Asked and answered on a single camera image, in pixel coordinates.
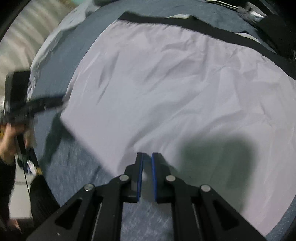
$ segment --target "black sleeve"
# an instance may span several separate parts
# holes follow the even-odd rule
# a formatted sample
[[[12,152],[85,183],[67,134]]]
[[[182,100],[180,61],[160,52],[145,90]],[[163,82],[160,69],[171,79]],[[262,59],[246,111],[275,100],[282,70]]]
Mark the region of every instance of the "black sleeve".
[[[9,197],[15,182],[15,165],[8,166],[0,161],[0,216],[7,223],[9,219]]]

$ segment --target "wire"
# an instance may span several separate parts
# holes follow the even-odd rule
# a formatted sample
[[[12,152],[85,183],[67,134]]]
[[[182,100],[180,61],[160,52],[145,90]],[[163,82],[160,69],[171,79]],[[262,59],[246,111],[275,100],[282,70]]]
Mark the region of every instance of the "wire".
[[[209,3],[217,3],[219,5],[222,5],[222,6],[225,6],[225,7],[229,7],[229,8],[232,8],[232,9],[238,9],[238,7],[236,6],[233,6],[233,5],[230,5],[228,3],[225,3],[225,2],[222,2],[222,1],[218,1],[218,0],[207,0],[207,2]]]
[[[30,191],[29,191],[29,186],[28,186],[28,182],[27,182],[27,177],[26,177],[26,172],[24,170],[24,175],[25,175],[25,180],[26,180],[26,185],[27,185],[27,189],[28,189],[28,194],[30,196]]]

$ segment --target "person's arm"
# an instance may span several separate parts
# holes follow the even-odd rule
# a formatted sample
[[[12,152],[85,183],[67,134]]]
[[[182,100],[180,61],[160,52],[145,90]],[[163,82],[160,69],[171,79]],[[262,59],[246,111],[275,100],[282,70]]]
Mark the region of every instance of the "person's arm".
[[[0,142],[0,216],[5,223],[9,219],[9,197],[15,181],[15,137],[23,131],[23,125],[7,125]]]

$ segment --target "human hand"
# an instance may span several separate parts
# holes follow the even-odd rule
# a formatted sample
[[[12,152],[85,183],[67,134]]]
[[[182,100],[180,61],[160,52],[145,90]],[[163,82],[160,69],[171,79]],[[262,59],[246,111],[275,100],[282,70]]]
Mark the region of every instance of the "human hand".
[[[16,154],[15,137],[25,131],[25,125],[11,125],[2,126],[5,128],[4,136],[0,142],[0,157],[2,161],[12,166],[14,164],[14,157]]]

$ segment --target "triangular cutout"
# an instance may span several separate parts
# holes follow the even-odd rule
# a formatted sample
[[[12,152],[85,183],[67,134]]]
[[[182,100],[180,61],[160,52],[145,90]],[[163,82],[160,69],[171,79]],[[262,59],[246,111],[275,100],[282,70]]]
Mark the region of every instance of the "triangular cutout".
[[[227,231],[239,225],[238,220],[228,212],[217,200],[213,202],[222,228]]]
[[[77,199],[74,203],[72,203],[71,206],[57,218],[55,224],[67,230],[71,229],[81,203],[81,199]]]

